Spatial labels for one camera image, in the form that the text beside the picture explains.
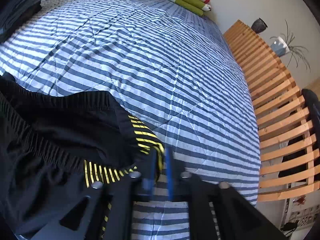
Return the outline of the black shorts with yellow stripes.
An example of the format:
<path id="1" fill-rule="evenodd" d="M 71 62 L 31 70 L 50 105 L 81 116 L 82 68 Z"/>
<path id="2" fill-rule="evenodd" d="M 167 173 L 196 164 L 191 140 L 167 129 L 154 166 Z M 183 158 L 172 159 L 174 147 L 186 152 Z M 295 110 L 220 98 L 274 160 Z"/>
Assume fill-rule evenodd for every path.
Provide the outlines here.
<path id="1" fill-rule="evenodd" d="M 99 181 L 119 185 L 164 146 L 107 91 L 54 97 L 1 76 L 1 217 L 30 238 Z"/>

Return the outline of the blue white striped quilt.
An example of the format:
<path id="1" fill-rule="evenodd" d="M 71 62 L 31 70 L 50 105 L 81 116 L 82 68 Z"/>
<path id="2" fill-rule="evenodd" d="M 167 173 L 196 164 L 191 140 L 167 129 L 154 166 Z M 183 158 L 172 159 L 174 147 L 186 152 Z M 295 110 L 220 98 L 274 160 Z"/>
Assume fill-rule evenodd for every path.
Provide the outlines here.
<path id="1" fill-rule="evenodd" d="M 259 136 L 247 82 L 216 25 L 169 0 L 44 0 L 1 43 L 1 76 L 54 97 L 107 91 L 211 183 L 257 202 Z M 189 239 L 166 164 L 135 202 L 131 239 Z"/>

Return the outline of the potted spider plant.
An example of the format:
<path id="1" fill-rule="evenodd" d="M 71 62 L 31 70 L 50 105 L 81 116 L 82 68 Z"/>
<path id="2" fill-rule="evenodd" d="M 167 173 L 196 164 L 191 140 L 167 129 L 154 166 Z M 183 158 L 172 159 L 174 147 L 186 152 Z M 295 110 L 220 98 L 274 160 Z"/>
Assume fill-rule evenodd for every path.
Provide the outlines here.
<path id="1" fill-rule="evenodd" d="M 278 36 L 271 36 L 270 39 L 273 41 L 270 48 L 275 52 L 278 57 L 289 55 L 290 59 L 288 66 L 291 61 L 294 60 L 296 68 L 299 67 L 299 63 L 302 62 L 306 67 L 306 70 L 311 70 L 310 63 L 306 58 L 306 54 L 309 50 L 305 46 L 294 45 L 292 42 L 296 39 L 294 32 L 291 31 L 287 20 L 285 20 L 286 33 L 280 33 Z"/>

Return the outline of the dark ceramic vase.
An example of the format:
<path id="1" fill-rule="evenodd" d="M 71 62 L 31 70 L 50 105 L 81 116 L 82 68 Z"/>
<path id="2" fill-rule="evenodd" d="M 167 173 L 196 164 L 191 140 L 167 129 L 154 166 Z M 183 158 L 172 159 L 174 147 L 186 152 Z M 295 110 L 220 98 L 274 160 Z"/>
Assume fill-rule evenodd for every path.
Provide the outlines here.
<path id="1" fill-rule="evenodd" d="M 265 31 L 268 28 L 267 24 L 265 23 L 264 20 L 262 20 L 261 18 L 256 19 L 252 25 L 251 25 L 251 29 L 256 33 L 262 33 L 263 31 Z"/>

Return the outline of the stack of folded clothes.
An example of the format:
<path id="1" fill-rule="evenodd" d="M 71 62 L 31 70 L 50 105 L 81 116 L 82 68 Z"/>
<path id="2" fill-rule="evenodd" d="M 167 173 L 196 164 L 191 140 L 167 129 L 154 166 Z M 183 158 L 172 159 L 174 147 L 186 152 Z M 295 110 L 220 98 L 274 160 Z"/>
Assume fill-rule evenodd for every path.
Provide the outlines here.
<path id="1" fill-rule="evenodd" d="M 41 9 L 42 0 L 13 0 L 1 11 L 1 43 Z"/>

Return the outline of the wooden slatted bed rail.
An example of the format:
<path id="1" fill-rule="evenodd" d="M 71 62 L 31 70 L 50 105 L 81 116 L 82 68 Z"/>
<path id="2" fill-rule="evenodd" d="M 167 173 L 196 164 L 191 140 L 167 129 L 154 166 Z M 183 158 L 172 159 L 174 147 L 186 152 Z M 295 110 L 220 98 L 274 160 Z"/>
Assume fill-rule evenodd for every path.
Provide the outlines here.
<path id="1" fill-rule="evenodd" d="M 290 71 L 271 47 L 237 20 L 225 33 L 251 96 L 260 140 L 258 201 L 319 190 L 316 125 Z"/>

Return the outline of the black item behind rail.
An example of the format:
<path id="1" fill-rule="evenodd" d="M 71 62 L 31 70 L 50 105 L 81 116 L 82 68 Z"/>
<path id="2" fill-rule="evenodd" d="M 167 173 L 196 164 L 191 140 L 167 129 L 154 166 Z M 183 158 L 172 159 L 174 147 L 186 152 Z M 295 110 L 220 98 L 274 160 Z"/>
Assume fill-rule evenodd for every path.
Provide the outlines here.
<path id="1" fill-rule="evenodd" d="M 319 99 L 317 95 L 309 89 L 302 89 L 302 95 L 304 96 L 305 103 L 309 109 L 313 127 L 315 129 L 316 138 L 319 142 L 320 133 L 320 112 L 319 112 Z"/>

